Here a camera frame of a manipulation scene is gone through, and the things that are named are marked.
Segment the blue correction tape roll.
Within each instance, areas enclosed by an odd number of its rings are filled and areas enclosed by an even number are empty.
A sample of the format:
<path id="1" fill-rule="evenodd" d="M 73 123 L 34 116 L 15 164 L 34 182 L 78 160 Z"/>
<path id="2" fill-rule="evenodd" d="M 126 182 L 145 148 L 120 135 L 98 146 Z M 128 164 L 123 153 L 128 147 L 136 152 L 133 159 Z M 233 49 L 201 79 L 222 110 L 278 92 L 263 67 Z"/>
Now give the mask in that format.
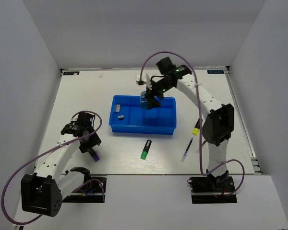
<path id="1" fill-rule="evenodd" d="M 149 101 L 146 99 L 146 91 L 140 94 L 140 107 L 142 109 L 149 109 Z"/>

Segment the purple black highlighter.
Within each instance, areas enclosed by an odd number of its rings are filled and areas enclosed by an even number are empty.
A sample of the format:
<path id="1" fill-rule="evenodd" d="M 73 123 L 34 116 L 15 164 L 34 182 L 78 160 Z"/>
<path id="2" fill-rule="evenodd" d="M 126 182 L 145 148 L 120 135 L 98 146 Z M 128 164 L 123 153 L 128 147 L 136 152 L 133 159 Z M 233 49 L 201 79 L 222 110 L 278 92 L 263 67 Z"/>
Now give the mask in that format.
<path id="1" fill-rule="evenodd" d="M 93 149 L 89 150 L 89 154 L 91 155 L 91 157 L 93 158 L 93 160 L 95 162 L 100 160 L 100 157 L 98 156 L 98 154 Z"/>

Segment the yellow black highlighter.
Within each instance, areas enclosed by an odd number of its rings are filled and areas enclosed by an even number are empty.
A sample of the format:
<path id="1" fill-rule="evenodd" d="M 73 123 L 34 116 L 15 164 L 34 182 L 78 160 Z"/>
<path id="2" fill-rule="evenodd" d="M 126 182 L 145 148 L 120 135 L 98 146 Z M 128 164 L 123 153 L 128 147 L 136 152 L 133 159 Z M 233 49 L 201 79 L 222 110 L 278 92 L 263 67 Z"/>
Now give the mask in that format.
<path id="1" fill-rule="evenodd" d="M 196 125 L 193 128 L 192 134 L 197 136 L 200 132 L 200 120 L 198 119 L 198 121 L 196 122 Z"/>

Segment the green black highlighter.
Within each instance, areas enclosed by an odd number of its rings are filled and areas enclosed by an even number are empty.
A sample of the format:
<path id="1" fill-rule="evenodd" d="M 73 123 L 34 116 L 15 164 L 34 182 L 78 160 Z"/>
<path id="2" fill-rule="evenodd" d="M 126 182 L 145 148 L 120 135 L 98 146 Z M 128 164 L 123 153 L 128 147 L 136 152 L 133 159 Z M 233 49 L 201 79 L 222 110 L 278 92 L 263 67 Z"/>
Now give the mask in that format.
<path id="1" fill-rule="evenodd" d="M 150 149 L 150 146 L 151 146 L 151 143 L 152 143 L 152 141 L 149 140 L 149 139 L 146 141 L 146 144 L 145 144 L 144 149 L 143 149 L 143 151 L 142 151 L 142 154 L 141 154 L 141 156 L 140 156 L 140 158 L 141 158 L 142 160 L 145 160 L 145 159 L 146 159 L 146 157 L 147 157 L 147 155 L 148 155 L 148 152 L 149 152 L 149 149 Z"/>

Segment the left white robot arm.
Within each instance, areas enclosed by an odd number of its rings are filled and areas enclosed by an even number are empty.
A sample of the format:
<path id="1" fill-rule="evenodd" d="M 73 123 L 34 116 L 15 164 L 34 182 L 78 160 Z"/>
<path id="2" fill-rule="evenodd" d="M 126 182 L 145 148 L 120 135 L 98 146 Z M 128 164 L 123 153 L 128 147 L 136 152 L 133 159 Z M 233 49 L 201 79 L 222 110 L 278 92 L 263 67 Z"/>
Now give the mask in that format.
<path id="1" fill-rule="evenodd" d="M 77 190 L 91 188 L 90 171 L 74 167 L 65 176 L 61 174 L 72 155 L 93 151 L 101 140 L 91 125 L 67 124 L 61 131 L 58 149 L 51 152 L 33 174 L 26 174 L 21 180 L 21 203 L 26 212 L 54 217 L 58 214 L 63 200 Z"/>

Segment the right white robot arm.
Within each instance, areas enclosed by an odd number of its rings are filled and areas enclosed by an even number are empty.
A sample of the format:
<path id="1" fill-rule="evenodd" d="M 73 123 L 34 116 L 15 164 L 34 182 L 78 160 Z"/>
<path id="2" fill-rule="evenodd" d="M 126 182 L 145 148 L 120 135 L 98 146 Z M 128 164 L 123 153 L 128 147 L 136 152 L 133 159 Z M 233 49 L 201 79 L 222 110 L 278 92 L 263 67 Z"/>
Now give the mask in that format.
<path id="1" fill-rule="evenodd" d="M 234 107 L 223 104 L 213 97 L 198 81 L 195 71 L 186 65 L 176 66 L 169 57 L 156 64 L 160 76 L 146 77 L 146 92 L 141 98 L 141 107 L 153 109 L 161 106 L 164 93 L 172 88 L 186 95 L 199 111 L 200 141 L 208 144 L 208 166 L 201 174 L 206 176 L 207 185 L 213 191 L 220 190 L 228 179 L 227 145 L 234 130 Z"/>

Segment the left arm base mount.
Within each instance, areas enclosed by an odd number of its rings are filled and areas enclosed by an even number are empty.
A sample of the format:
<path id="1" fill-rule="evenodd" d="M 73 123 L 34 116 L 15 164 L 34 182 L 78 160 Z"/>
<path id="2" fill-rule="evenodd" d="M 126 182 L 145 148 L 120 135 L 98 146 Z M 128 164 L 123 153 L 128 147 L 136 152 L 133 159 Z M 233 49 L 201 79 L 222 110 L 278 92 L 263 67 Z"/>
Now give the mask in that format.
<path id="1" fill-rule="evenodd" d="M 76 193 L 71 194 L 63 200 L 63 203 L 104 203 L 106 198 L 106 177 L 95 177 L 94 180 L 78 190 Z"/>

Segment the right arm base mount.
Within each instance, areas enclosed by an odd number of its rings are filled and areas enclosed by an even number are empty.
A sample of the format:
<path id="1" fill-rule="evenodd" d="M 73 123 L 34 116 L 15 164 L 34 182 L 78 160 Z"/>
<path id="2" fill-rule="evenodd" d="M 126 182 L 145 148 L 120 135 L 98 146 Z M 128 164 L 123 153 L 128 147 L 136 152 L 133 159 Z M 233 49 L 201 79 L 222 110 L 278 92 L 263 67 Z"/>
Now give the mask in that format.
<path id="1" fill-rule="evenodd" d="M 191 189 L 193 204 L 234 204 L 237 203 L 235 194 L 230 195 L 235 190 L 232 177 L 221 182 L 215 187 L 207 177 L 190 177 L 187 183 Z"/>

